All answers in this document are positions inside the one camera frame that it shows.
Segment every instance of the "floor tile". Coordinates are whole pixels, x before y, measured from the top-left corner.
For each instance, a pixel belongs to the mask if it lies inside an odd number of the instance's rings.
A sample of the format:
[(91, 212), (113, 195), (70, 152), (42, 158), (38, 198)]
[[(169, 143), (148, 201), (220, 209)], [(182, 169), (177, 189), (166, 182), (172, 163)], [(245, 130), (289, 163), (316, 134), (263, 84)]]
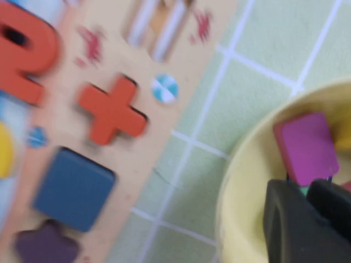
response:
[(350, 13), (351, 3), (342, 4), (305, 80), (307, 89), (317, 88), (335, 78), (350, 76)]
[(131, 214), (106, 263), (135, 263), (149, 235), (152, 222)]
[(334, 2), (256, 0), (236, 51), (297, 80)]
[(230, 19), (229, 25), (224, 31), (220, 45), (224, 48), (229, 47), (230, 41), (235, 33), (237, 23), (241, 19), (241, 15), (245, 10), (248, 0), (240, 0), (236, 4), (236, 11)]
[(237, 140), (285, 102), (291, 89), (232, 61), (197, 138), (230, 154)]
[(215, 247), (160, 227), (144, 263), (207, 263)]
[(185, 141), (175, 137), (170, 138), (156, 168), (141, 192), (135, 205), (137, 208), (156, 216), (185, 147)]
[(163, 220), (214, 238), (216, 202), (226, 160), (194, 148)]
[(191, 136), (203, 105), (207, 99), (207, 95), (212, 88), (213, 81), (216, 78), (222, 60), (223, 56), (220, 53), (216, 53), (213, 57), (207, 71), (202, 77), (200, 86), (197, 88), (188, 108), (183, 112), (180, 122), (176, 126), (178, 132)]

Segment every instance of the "wooden block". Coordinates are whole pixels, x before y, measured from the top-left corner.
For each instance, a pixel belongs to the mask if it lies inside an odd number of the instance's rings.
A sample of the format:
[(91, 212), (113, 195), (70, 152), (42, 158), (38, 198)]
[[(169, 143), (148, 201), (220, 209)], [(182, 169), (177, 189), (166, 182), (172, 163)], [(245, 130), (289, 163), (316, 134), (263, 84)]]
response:
[(6, 126), (0, 123), (0, 178), (10, 175), (15, 160), (15, 147)]
[(351, 120), (345, 118), (332, 127), (335, 148), (340, 151), (351, 149)]
[(115, 174), (68, 148), (51, 163), (34, 208), (59, 222), (87, 232), (115, 183)]
[(46, 221), (39, 229), (20, 232), (15, 248), (22, 262), (71, 263), (78, 256), (78, 244), (62, 235), (61, 227), (54, 221)]
[(44, 88), (27, 76), (46, 73), (55, 65), (60, 53), (59, 36), (35, 15), (1, 2), (0, 28), (0, 89), (29, 104), (38, 104)]
[(342, 187), (349, 192), (351, 192), (351, 181), (346, 182), (345, 184), (342, 185)]
[(274, 133), (291, 180), (308, 186), (339, 171), (331, 134), (323, 113), (278, 123)]
[(91, 84), (84, 87), (78, 104), (94, 115), (92, 141), (106, 145), (118, 130), (130, 136), (144, 131), (148, 118), (129, 105), (137, 89), (136, 83), (126, 77), (117, 79), (110, 94)]

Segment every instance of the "yellow puzzle piece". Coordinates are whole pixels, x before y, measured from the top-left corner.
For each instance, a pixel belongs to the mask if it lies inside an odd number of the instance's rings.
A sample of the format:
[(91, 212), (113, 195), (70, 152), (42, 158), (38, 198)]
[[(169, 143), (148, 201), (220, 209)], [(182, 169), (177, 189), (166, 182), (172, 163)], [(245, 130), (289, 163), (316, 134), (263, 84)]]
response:
[(0, 178), (6, 178), (14, 163), (15, 148), (8, 128), (0, 122)]

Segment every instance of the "small blue circle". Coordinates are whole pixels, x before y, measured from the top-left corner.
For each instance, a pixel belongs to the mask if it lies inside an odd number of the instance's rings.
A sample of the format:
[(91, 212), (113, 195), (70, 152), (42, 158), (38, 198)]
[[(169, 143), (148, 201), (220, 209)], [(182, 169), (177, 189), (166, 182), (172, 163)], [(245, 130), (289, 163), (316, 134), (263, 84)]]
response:
[(158, 101), (170, 104), (178, 98), (179, 86), (170, 75), (160, 74), (152, 83), (152, 93)]

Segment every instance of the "white grout line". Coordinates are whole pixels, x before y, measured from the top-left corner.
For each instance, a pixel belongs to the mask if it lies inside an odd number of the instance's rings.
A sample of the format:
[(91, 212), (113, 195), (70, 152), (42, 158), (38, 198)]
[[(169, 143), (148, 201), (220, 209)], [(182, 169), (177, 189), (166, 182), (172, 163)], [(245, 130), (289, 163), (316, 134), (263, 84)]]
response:
[(208, 237), (204, 237), (194, 231), (190, 231), (190, 230), (187, 230), (185, 228), (182, 228), (180, 226), (176, 226), (176, 225), (173, 225), (173, 224), (170, 224), (168, 222), (164, 222), (164, 221), (160, 221), (160, 226), (164, 226), (166, 228), (169, 228), (171, 230), (174, 230), (176, 232), (179, 232), (179, 233), (182, 233), (182, 234), (185, 234), (187, 236), (190, 236), (194, 239), (197, 239), (197, 240), (200, 240), (208, 245), (212, 245), (212, 246), (216, 246), (216, 241), (213, 240), (213, 239), (210, 239)]
[(270, 69), (262, 66), (261, 64), (244, 57), (243, 55), (239, 54), (238, 52), (236, 52), (234, 50), (229, 50), (229, 49), (226, 49), (226, 48), (219, 45), (217, 47), (217, 51), (219, 51), (220, 53), (222, 53), (225, 56), (230, 56), (232, 59), (244, 64), (245, 66), (247, 66), (247, 67), (279, 82), (279, 83), (282, 83), (283, 85), (285, 85), (287, 87), (293, 88), (296, 86), (295, 81), (292, 81), (291, 79), (288, 79), (288, 78), (274, 72), (273, 70), (270, 70)]
[[(176, 131), (176, 130), (173, 130), (173, 131), (172, 131), (172, 135), (173, 135), (174, 137), (179, 138), (179, 139), (181, 139), (181, 140), (183, 140), (183, 141), (186, 141), (186, 142), (188, 142), (188, 143), (190, 143), (190, 144), (192, 143), (190, 137), (188, 137), (188, 136), (186, 136), (185, 134), (180, 133), (180, 132), (178, 132), (178, 131)], [(194, 141), (194, 142), (193, 142), (193, 146), (196, 146), (196, 147), (198, 147), (198, 148), (201, 148), (201, 149), (203, 149), (203, 150), (205, 150), (205, 151), (207, 151), (207, 152), (210, 152), (210, 153), (212, 153), (212, 154), (214, 154), (214, 155), (216, 155), (216, 156), (218, 156), (218, 157), (220, 157), (220, 158), (224, 158), (224, 159), (226, 159), (226, 160), (229, 159), (229, 155), (228, 155), (228, 154), (226, 154), (226, 153), (224, 153), (224, 152), (222, 152), (222, 151), (220, 151), (220, 150), (218, 150), (218, 149), (216, 149), (216, 148), (213, 148), (213, 147), (211, 147), (210, 145), (204, 144), (204, 143), (202, 143), (202, 142)]]
[(148, 213), (141, 211), (136, 207), (132, 207), (131, 212), (134, 213), (135, 215), (139, 215), (141, 218), (147, 219), (152, 222), (155, 221), (155, 218), (152, 215), (149, 215)]
[[(136, 207), (133, 207), (131, 209), (131, 212), (133, 212), (135, 215), (138, 215), (141, 218), (144, 218), (146, 220), (149, 220), (149, 221), (152, 221), (152, 222), (155, 221), (154, 217), (152, 217), (151, 215), (149, 215), (148, 213), (146, 213), (144, 211), (141, 211), (140, 209), (138, 209)], [(203, 235), (200, 235), (200, 234), (198, 234), (198, 233), (196, 233), (194, 231), (190, 231), (188, 229), (182, 228), (180, 226), (176, 226), (174, 224), (171, 224), (171, 223), (168, 223), (168, 222), (165, 222), (165, 221), (160, 221), (159, 225), (163, 226), (163, 227), (166, 227), (168, 229), (171, 229), (173, 231), (185, 234), (185, 235), (190, 236), (190, 237), (192, 237), (194, 239), (200, 240), (200, 241), (202, 241), (202, 242), (204, 242), (206, 244), (209, 244), (209, 245), (212, 245), (212, 246), (216, 246), (215, 240), (210, 239), (208, 237), (205, 237)]]
[[(237, 42), (241, 36), (241, 33), (244, 30), (246, 20), (247, 20), (250, 12), (252, 10), (254, 2), (255, 2), (255, 0), (249, 0), (248, 3), (246, 4), (242, 18), (240, 19), (240, 22), (236, 28), (236, 31), (233, 35), (233, 38), (230, 41), (230, 46), (229, 46), (230, 50), (234, 50), (235, 45), (237, 44)], [(209, 111), (209, 109), (212, 105), (212, 101), (214, 99), (214, 96), (216, 95), (217, 89), (219, 88), (219, 85), (220, 85), (220, 83), (225, 75), (225, 72), (227, 71), (227, 67), (228, 67), (229, 63), (230, 63), (230, 57), (227, 56), (223, 59), (223, 62), (218, 70), (218, 73), (217, 73), (217, 76), (214, 80), (213, 86), (210, 90), (210, 93), (208, 94), (206, 102), (205, 102), (203, 109), (201, 111), (199, 120), (197, 121), (194, 132), (190, 138), (190, 142), (188, 143), (188, 145), (184, 151), (184, 154), (179, 162), (179, 165), (173, 174), (171, 185), (178, 185), (178, 181), (180, 179), (180, 176), (182, 175), (182, 171), (188, 162), (188, 158), (190, 156), (193, 144), (194, 144), (194, 142), (195, 142), (195, 140), (200, 132), (200, 129), (202, 127), (203, 122), (205, 121), (207, 112)], [(174, 187), (170, 186), (169, 191), (167, 192), (167, 194), (166, 194), (166, 196), (161, 204), (161, 208), (157, 214), (155, 222), (152, 225), (150, 234), (149, 234), (148, 238), (146, 239), (145, 244), (141, 250), (141, 253), (138, 257), (137, 263), (144, 262), (144, 259), (145, 259), (146, 255), (147, 255), (147, 253), (148, 253), (148, 251), (149, 251), (149, 249), (154, 241), (154, 238), (156, 236), (156, 232), (157, 232), (158, 226), (160, 224), (160, 221), (161, 221), (161, 219), (162, 219), (162, 217), (163, 217), (163, 215), (168, 207), (168, 203), (170, 202), (170, 200), (173, 196), (173, 192), (174, 192)]]
[(302, 72), (301, 72), (301, 74), (300, 74), (300, 76), (299, 76), (299, 78), (297, 80), (296, 86), (292, 90), (291, 96), (295, 96), (298, 92), (304, 90), (304, 88), (302, 87), (302, 84), (305, 81), (305, 79), (307, 77), (307, 74), (308, 74), (308, 72), (310, 71), (310, 69), (312, 67), (313, 62), (314, 62), (316, 56), (318, 55), (318, 52), (319, 52), (320, 48), (323, 45), (324, 39), (325, 39), (325, 37), (326, 37), (326, 35), (327, 35), (328, 31), (329, 31), (329, 28), (330, 28), (331, 24), (334, 21), (335, 16), (338, 13), (338, 10), (339, 10), (339, 7), (340, 7), (342, 1), (343, 0), (336, 0), (335, 1), (334, 6), (333, 6), (328, 18), (327, 18), (327, 21), (325, 22), (325, 24), (324, 24), (324, 26), (322, 28), (322, 31), (319, 34), (317, 42), (314, 44), (312, 52), (311, 52), (308, 60), (306, 61), (305, 65), (303, 67), (303, 70), (302, 70)]
[(211, 263), (218, 263), (218, 256), (217, 256), (217, 254), (215, 254), (213, 256), (213, 259), (212, 259)]

